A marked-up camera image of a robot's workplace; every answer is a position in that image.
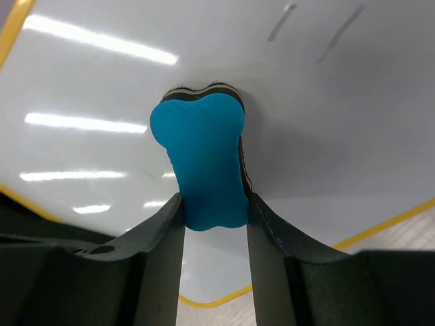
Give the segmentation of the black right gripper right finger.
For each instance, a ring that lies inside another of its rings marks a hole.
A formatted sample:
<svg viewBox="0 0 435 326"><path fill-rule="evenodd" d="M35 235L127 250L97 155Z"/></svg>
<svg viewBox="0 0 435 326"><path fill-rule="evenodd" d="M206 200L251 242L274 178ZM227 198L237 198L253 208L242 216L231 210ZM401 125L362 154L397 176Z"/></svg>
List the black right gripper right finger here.
<svg viewBox="0 0 435 326"><path fill-rule="evenodd" d="M434 253L347 254L311 238L253 193L247 224L259 325L433 325Z"/></svg>

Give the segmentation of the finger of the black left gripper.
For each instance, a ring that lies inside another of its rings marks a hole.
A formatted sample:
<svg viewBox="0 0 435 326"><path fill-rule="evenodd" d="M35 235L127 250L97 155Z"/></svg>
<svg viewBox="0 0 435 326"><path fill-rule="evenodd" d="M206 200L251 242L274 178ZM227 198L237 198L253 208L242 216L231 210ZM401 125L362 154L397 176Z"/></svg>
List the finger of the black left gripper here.
<svg viewBox="0 0 435 326"><path fill-rule="evenodd" d="M104 244L111 236L72 225L48 221L1 194L1 234L29 238L57 238Z"/></svg>

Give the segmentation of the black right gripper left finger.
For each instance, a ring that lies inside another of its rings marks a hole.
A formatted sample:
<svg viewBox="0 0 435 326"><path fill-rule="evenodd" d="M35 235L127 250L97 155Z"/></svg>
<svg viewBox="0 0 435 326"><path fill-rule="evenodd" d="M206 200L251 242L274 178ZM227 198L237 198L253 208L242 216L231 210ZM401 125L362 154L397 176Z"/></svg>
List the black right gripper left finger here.
<svg viewBox="0 0 435 326"><path fill-rule="evenodd" d="M1 324L174 325L184 234L179 194L104 244L1 234Z"/></svg>

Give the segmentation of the yellow framed whiteboard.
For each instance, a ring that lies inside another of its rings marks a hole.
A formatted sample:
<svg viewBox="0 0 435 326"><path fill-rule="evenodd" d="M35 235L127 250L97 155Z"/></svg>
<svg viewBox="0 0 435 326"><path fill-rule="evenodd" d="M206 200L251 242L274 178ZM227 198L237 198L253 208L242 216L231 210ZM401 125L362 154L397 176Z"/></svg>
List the yellow framed whiteboard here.
<svg viewBox="0 0 435 326"><path fill-rule="evenodd" d="M245 103L253 189L341 249L434 206L433 1L6 1L1 191L121 235L177 190L152 109Z"/></svg>

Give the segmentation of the blue bone shaped eraser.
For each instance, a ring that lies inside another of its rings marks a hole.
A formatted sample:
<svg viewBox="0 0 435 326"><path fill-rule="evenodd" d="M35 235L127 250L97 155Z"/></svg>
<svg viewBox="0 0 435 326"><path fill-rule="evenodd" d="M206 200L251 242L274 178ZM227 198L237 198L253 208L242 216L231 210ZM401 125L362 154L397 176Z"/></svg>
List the blue bone shaped eraser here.
<svg viewBox="0 0 435 326"><path fill-rule="evenodd" d="M152 110L150 128L172 164L187 228L247 224L251 185L243 161L244 126L243 99L225 83L175 88Z"/></svg>

